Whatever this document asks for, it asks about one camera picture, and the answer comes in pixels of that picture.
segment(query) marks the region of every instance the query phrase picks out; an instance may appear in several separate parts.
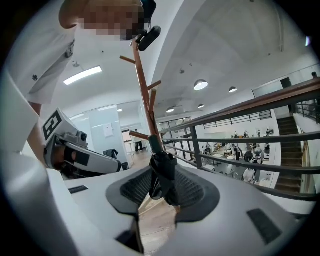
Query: white shirt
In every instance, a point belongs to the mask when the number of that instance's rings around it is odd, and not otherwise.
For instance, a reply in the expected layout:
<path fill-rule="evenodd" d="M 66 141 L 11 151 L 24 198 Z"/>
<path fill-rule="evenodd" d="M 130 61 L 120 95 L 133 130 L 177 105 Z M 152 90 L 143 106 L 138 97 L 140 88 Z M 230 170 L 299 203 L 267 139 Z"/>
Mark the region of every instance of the white shirt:
<path fill-rule="evenodd" d="M 253 169 L 246 169 L 243 173 L 244 182 L 252 183 L 254 181 L 255 171 Z"/>
<path fill-rule="evenodd" d="M 52 0 L 15 41 L 6 69 L 30 102 L 50 104 L 58 79 L 73 55 L 76 27 L 64 29 L 59 13 L 65 0 Z"/>

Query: person's arm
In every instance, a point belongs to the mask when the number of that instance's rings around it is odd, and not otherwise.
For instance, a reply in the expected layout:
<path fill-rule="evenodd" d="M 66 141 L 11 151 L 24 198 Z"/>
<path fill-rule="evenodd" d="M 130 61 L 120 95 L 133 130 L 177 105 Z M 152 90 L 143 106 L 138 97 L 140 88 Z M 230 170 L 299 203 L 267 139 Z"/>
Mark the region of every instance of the person's arm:
<path fill-rule="evenodd" d="M 37 104 L 37 103 L 32 103 L 32 102 L 29 102 L 29 104 L 33 108 L 33 110 L 38 114 L 38 116 L 40 116 L 42 105 Z M 41 129 L 40 129 L 39 122 L 37 122 L 35 124 L 35 126 L 33 127 L 27 141 L 28 141 L 33 153 L 35 154 L 36 158 L 38 158 L 39 161 L 45 167 L 47 167 L 46 162 L 45 162 L 45 158 L 44 158 L 45 145 L 42 141 Z"/>

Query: black rectangular sticker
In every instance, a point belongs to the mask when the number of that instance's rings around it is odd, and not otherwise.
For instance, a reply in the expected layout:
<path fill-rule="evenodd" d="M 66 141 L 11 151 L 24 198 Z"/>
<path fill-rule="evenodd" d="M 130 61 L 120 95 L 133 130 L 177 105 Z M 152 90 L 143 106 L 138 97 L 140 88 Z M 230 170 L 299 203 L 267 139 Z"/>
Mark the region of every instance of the black rectangular sticker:
<path fill-rule="evenodd" d="M 277 239 L 282 234 L 281 230 L 261 209 L 250 210 L 247 214 L 266 245 Z"/>
<path fill-rule="evenodd" d="M 70 194 L 75 194 L 85 190 L 88 190 L 86 186 L 76 186 L 76 187 L 69 188 Z"/>
<path fill-rule="evenodd" d="M 53 113 L 53 115 L 49 118 L 49 120 L 43 126 L 43 134 L 44 138 L 47 141 L 51 134 L 54 133 L 55 129 L 62 122 L 61 116 L 59 115 L 58 110 Z"/>

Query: window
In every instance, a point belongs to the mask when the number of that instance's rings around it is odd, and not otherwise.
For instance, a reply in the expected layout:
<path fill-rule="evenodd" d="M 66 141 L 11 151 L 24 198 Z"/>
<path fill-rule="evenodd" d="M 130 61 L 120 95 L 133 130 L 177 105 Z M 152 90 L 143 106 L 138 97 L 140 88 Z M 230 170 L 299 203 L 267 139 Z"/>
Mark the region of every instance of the window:
<path fill-rule="evenodd" d="M 126 143 L 126 142 L 131 142 L 131 136 L 129 135 L 130 133 L 130 130 L 124 130 L 122 132 L 122 137 L 123 137 L 123 141 Z"/>

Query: metal railing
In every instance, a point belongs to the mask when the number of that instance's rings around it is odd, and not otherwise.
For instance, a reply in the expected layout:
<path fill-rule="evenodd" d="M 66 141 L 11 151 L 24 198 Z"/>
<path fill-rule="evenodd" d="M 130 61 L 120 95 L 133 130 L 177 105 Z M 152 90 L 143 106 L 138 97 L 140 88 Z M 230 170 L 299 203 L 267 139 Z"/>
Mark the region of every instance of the metal railing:
<path fill-rule="evenodd" d="M 310 118 L 314 120 L 317 124 L 320 123 L 320 98 L 312 100 L 311 104 L 307 103 L 297 103 L 295 105 L 295 112 L 302 114 L 303 117 Z"/>
<path fill-rule="evenodd" d="M 163 145 L 166 151 L 167 148 L 174 149 L 175 152 L 181 151 L 184 154 L 193 155 L 195 162 L 190 162 L 180 156 L 174 155 L 176 158 L 197 167 L 199 170 L 211 172 L 209 169 L 203 167 L 202 158 L 218 161 L 221 163 L 231 164 L 233 166 L 247 167 L 250 169 L 257 169 L 263 171 L 270 171 L 280 174 L 307 174 L 307 175 L 319 175 L 320 166 L 316 167 L 295 167 L 295 166 L 277 166 L 277 165 L 268 165 L 268 164 L 258 164 L 258 163 L 249 163 L 241 162 L 236 160 L 229 160 L 226 158 L 214 157 L 211 155 L 206 155 L 201 153 L 199 143 L 201 142 L 214 142 L 214 143 L 233 143 L 233 144 L 244 144 L 244 143 L 292 143 L 292 142 L 301 142 L 301 141 L 312 141 L 320 140 L 320 132 L 310 132 L 303 134 L 294 134 L 294 135 L 282 135 L 282 136 L 271 136 L 271 137 L 252 137 L 252 138 L 228 138 L 228 139 L 207 139 L 207 138 L 198 138 L 197 135 L 197 126 L 206 125 L 206 124 L 216 124 L 220 121 L 227 119 L 235 119 L 243 116 L 251 117 L 255 113 L 264 113 L 269 112 L 271 109 L 280 108 L 292 104 L 297 104 L 303 101 L 313 100 L 320 97 L 320 78 L 313 79 L 289 88 L 276 91 L 255 99 L 222 109 L 212 114 L 208 114 L 186 123 L 164 129 L 160 131 Z M 163 138 L 166 133 L 181 130 L 181 129 L 190 129 L 191 136 L 188 138 Z M 191 148 L 182 149 L 174 146 L 169 146 L 168 144 L 173 144 L 174 142 L 192 142 L 194 150 Z M 294 199 L 294 200 L 304 200 L 304 201 L 315 201 L 319 198 L 318 194 L 299 194 L 294 192 L 284 192 L 276 189 L 266 188 L 260 185 L 253 185 L 260 191 L 266 194 L 270 194 L 277 197 Z"/>
<path fill-rule="evenodd" d="M 204 129 L 214 128 L 214 127 L 218 128 L 220 126 L 232 126 L 239 123 L 252 122 L 255 120 L 265 120 L 265 119 L 271 119 L 271 118 L 272 118 L 271 110 L 268 110 L 264 112 L 243 115 L 243 116 L 226 119 L 222 121 L 206 123 L 203 126 L 204 126 Z"/>

